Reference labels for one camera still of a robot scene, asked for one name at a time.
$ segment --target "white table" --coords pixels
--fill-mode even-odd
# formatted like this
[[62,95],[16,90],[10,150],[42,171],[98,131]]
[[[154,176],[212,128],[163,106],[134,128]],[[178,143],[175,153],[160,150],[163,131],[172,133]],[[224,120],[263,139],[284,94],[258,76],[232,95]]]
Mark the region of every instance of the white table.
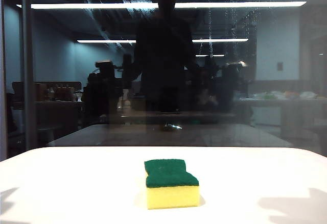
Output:
[[[144,161],[185,159],[201,206],[147,210]],[[54,147],[0,163],[2,224],[327,223],[327,158],[291,148]]]

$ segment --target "table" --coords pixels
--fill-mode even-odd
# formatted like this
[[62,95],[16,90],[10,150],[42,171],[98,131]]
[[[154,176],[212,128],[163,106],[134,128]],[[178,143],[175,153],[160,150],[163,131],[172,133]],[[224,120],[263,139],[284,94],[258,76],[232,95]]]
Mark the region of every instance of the table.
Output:
[[[45,101],[35,102],[35,105],[38,125],[43,127],[56,125],[59,127],[54,132],[55,138],[77,131],[83,102]],[[24,102],[15,102],[13,108],[23,110]]]
[[162,113],[159,111],[122,111],[110,114],[107,119],[110,123],[160,123],[164,121],[177,121],[183,123],[222,123],[235,120],[235,114],[206,112],[206,111],[181,111],[179,113]]
[[50,142],[49,146],[269,146],[291,147],[262,130],[238,124],[182,125],[164,132],[159,125],[94,125]]
[[[239,122],[246,125],[251,124],[251,107],[280,107],[282,138],[302,138],[303,127],[312,125],[314,118],[322,118],[324,105],[327,105],[327,99],[243,98],[235,102]],[[305,107],[311,108],[312,113],[310,115],[304,113]]]
[[[147,210],[144,161],[180,158],[201,206]],[[0,163],[5,224],[327,223],[327,158],[292,148],[53,147]]]

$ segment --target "glass pane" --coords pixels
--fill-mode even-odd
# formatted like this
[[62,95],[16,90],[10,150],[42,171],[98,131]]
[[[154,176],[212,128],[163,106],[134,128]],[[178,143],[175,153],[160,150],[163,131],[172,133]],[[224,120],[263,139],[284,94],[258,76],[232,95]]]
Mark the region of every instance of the glass pane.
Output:
[[21,0],[4,0],[6,98],[8,156],[26,150],[24,120],[24,80],[22,17],[16,4]]
[[[32,1],[39,147],[327,154],[327,0]],[[22,81],[9,4],[7,83]]]

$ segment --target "ceiling light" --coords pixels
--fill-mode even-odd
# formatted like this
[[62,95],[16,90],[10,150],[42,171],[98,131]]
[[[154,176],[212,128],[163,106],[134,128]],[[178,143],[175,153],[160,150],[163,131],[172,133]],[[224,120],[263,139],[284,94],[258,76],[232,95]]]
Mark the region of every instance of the ceiling light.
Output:
[[193,43],[246,42],[249,39],[194,39]]
[[[208,57],[209,55],[196,55],[196,57]],[[213,55],[213,57],[224,57],[225,55]]]
[[[246,42],[249,39],[194,39],[194,43]],[[79,43],[136,43],[136,40],[77,40]]]
[[[192,2],[176,3],[176,9],[183,8],[262,8],[300,7],[306,2]],[[104,4],[32,4],[32,9],[156,9],[158,3],[104,3]]]
[[77,40],[79,43],[136,43],[136,40]]

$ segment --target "sponge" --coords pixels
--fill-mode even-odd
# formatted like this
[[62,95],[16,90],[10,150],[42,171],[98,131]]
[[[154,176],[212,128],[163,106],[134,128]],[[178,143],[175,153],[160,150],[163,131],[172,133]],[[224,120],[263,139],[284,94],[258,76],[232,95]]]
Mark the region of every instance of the sponge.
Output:
[[199,206],[199,181],[186,171],[184,160],[160,159],[144,164],[148,209]]

